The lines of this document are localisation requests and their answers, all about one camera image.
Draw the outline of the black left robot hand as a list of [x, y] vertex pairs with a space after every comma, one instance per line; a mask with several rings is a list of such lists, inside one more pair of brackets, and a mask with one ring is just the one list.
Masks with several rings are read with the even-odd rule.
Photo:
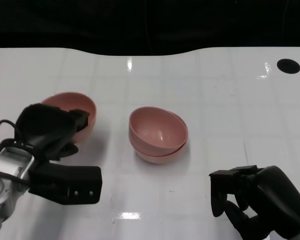
[[44, 158], [59, 161], [76, 154], [73, 137], [88, 127], [90, 114], [80, 109], [69, 111], [36, 103], [26, 107], [15, 125], [22, 140]]

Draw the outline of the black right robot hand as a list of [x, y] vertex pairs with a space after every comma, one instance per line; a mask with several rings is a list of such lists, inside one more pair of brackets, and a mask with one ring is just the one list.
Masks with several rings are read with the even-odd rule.
[[211, 210], [226, 214], [244, 240], [263, 240], [272, 231], [300, 240], [300, 193], [277, 166], [256, 165], [209, 174]]

